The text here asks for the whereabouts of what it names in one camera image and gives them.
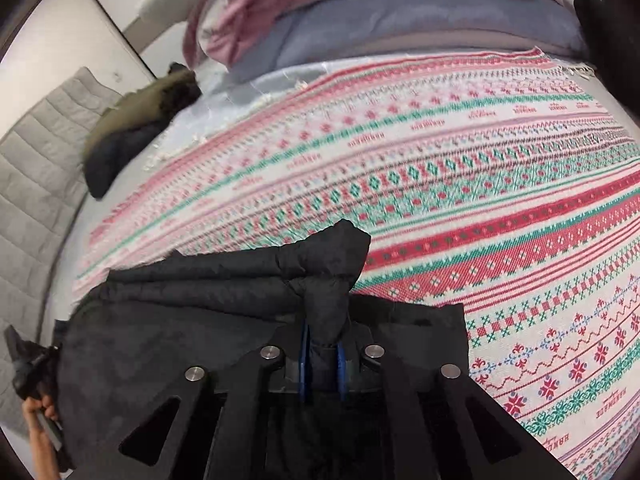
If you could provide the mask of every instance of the triangular cutout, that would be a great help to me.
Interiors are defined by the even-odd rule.
[[[517,455],[520,445],[506,431],[500,422],[487,411],[475,397],[466,399],[466,410],[476,429],[476,435],[484,451],[484,456],[491,464]]]
[[[156,465],[179,408],[180,399],[169,398],[122,441],[119,451],[148,466]]]

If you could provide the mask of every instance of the patterned blanket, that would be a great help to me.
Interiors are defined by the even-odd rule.
[[[578,478],[640,424],[640,149],[537,49],[326,76],[156,171],[91,236],[111,267],[372,235],[357,291],[465,305],[471,376]]]

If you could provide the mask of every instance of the black puffer jacket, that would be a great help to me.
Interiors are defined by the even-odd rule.
[[[221,370],[304,312],[313,388],[335,386],[336,344],[356,319],[409,367],[468,369],[461,306],[350,295],[370,237],[349,221],[283,247],[181,256],[111,271],[69,322],[58,406],[78,463],[189,366]]]

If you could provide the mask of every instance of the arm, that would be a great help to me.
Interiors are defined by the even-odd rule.
[[[42,400],[28,397],[22,404],[22,414],[29,427],[29,442],[36,469],[36,480],[60,480],[56,452],[36,417],[36,412],[41,408],[45,409],[45,416],[57,420],[58,416],[49,396],[44,396]]]

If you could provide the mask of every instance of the gray upholstered headboard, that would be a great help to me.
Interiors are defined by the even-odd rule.
[[[120,95],[81,68],[0,139],[0,329],[39,338],[49,275],[86,195],[81,152]],[[0,422],[24,431],[0,340]]]

